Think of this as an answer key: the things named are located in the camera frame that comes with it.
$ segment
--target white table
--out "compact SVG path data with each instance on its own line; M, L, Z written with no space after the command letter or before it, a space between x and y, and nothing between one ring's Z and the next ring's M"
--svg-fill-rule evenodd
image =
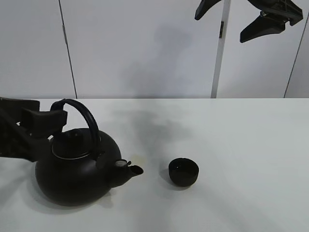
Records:
M42 100L48 110L55 100ZM309 100L82 100L145 173L84 207L48 202L33 164L0 158L0 232L307 232ZM86 123L70 106L66 130ZM181 190L166 168L200 167Z

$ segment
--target black cup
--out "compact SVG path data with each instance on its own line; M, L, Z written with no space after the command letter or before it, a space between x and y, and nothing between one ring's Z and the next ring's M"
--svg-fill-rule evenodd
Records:
M197 180L198 171L198 165L187 158L177 158L169 163L169 177L180 187L193 185Z

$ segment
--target kettle handle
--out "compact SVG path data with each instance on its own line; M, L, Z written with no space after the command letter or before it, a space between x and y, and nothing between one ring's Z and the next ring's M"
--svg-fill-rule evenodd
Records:
M87 109L86 106L84 106L79 101L73 100L73 99L62 99L60 101L54 102L50 108L51 111L53 110L63 110L64 104L68 104L73 106L75 109L77 109L81 115L84 117L84 119L87 122L87 125L90 130L91 139L93 143L93 153L95 154L95 159L98 158L97 149L99 147L100 143L100 135L99 135L99 129L97 122L91 112ZM61 134L61 131L58 131L54 134L54 136L59 136Z

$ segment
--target black kettle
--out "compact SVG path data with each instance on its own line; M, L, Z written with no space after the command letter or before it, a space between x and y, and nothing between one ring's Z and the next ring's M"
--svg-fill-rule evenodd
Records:
M62 132L68 115L64 104L76 108L89 128ZM0 157L37 161L36 180L51 201L87 204L143 173L121 158L114 139L99 131L80 102L63 99L48 112L40 112L39 107L38 101L0 98Z

